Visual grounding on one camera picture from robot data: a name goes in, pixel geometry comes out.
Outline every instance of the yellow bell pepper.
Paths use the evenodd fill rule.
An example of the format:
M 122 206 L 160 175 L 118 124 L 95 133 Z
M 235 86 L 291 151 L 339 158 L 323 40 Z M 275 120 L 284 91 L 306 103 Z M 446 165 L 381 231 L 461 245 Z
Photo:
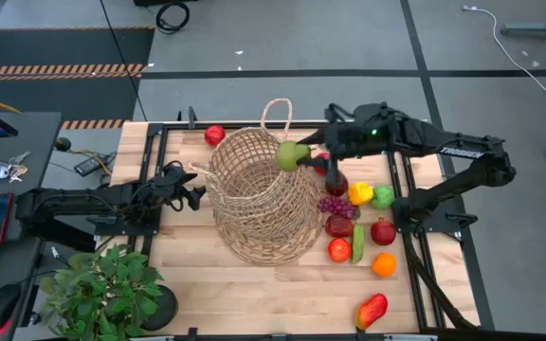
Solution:
M 355 206 L 368 203 L 374 197 L 374 189 L 367 183 L 356 183 L 349 186 L 347 190 L 349 201 Z

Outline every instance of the wooden tabletop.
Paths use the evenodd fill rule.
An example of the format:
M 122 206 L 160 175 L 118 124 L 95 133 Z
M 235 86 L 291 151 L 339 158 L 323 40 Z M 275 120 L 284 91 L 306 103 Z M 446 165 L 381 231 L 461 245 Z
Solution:
M 112 185 L 138 178 L 147 126 L 147 123 L 123 126 Z M 282 135 L 282 131 L 273 133 Z M 298 140 L 311 133 L 311 130 L 291 130 L 288 138 Z M 155 171 L 157 149 L 158 139 L 152 151 L 149 176 Z M 185 165 L 208 162 L 211 151 L 204 142 L 203 131 L 172 131 L 165 162 L 179 160 Z M 442 181 L 437 157 L 411 161 L 417 187 L 427 188 Z M 385 156 L 345 160 L 339 167 L 350 183 L 391 184 Z M 403 170 L 399 173 L 403 192 L 407 193 Z M 198 176 L 188 188 L 204 185 L 204 181 L 203 176 Z M 366 226 L 379 216 L 392 218 L 390 209 L 360 208 L 358 222 Z M 218 237 L 212 214 L 208 195 L 203 197 L 198 211 L 186 208 L 175 212 L 166 207 L 162 212 L 150 265 L 160 271 L 164 284 L 175 292 L 179 310 L 172 323 L 157 334 L 186 334 L 189 327 L 197 327 L 200 334 L 353 333 L 357 306 L 377 293 L 387 297 L 389 308 L 367 332 L 418 332 L 401 238 L 389 246 L 379 246 L 366 236 L 362 261 L 337 264 L 330 261 L 326 251 L 331 238 L 321 233 L 311 250 L 298 260 L 282 266 L 260 267 L 244 263 L 227 250 Z M 438 233 L 428 234 L 428 240 L 440 287 L 466 319 L 478 324 L 459 243 Z M 127 238 L 117 237 L 116 241 L 124 243 Z M 414 241 L 420 255 L 418 242 Z M 398 258 L 397 271 L 391 278 L 378 278 L 372 272 L 371 262 L 379 252 L 391 252 Z M 422 281 L 421 287 L 428 324 L 432 326 L 430 295 Z

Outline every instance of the gray floor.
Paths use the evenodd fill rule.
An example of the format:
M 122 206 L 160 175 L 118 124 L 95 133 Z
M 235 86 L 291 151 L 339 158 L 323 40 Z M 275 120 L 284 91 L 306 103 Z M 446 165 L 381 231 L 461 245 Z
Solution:
M 409 3 L 429 70 L 514 69 L 492 40 L 491 18 L 461 11 L 463 4 L 491 10 L 501 24 L 546 21 L 543 0 Z M 135 8 L 131 0 L 105 4 L 115 26 L 153 23 L 153 15 Z M 232 71 L 238 66 L 416 69 L 398 1 L 203 0 L 189 6 L 191 21 L 185 30 L 173 36 L 155 33 L 150 71 Z M 0 13 L 0 27 L 104 25 L 95 0 L 72 5 L 66 0 L 8 0 Z M 546 40 L 500 38 L 518 62 L 546 68 Z M 546 85 L 546 78 L 541 81 Z M 446 129 L 507 140 L 518 169 L 516 180 L 504 188 L 469 192 L 466 208 L 480 217 L 473 235 L 497 329 L 546 332 L 546 95 L 526 78 L 433 79 L 432 84 Z M 353 108 L 380 100 L 428 118 L 417 78 L 143 80 L 139 94 L 151 120 L 174 119 L 178 110 L 190 105 L 202 120 L 258 119 L 264 104 L 277 97 L 295 102 L 295 118 L 320 118 L 330 101 Z M 283 115 L 274 113 L 272 118 Z M 118 134 L 62 133 L 77 146 L 102 153 L 115 148 Z M 78 159 L 56 154 L 52 161 L 70 167 Z M 50 167 L 44 185 L 85 188 L 97 186 L 99 180 Z M 25 329 L 16 339 L 35 339 L 41 332 Z

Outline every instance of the potted plant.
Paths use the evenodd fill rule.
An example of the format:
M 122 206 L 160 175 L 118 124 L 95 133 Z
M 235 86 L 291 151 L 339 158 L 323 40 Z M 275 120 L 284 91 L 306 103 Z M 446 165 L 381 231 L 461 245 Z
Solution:
M 52 332 L 69 340 L 123 341 L 170 323 L 176 297 L 155 283 L 163 277 L 147 266 L 148 258 L 128 249 L 115 245 L 104 255 L 74 255 L 69 269 L 42 278 L 40 287 L 50 294 L 44 321 L 59 317 L 48 324 Z

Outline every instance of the striped tape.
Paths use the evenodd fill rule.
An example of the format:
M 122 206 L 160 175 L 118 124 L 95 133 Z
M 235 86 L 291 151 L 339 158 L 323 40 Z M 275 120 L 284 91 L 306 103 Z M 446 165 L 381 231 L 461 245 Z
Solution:
M 125 122 L 131 122 L 130 119 L 80 119 L 68 120 L 63 122 L 61 129 L 117 129 L 121 128 Z
M 85 78 L 141 77 L 147 66 L 128 64 L 74 64 L 74 65 L 1 65 L 0 81 L 15 80 L 68 80 Z
M 109 27 L 0 27 L 0 31 L 11 30 L 88 30 L 88 29 L 109 29 Z M 155 29 L 150 26 L 135 26 L 135 27 L 113 27 L 113 29 Z

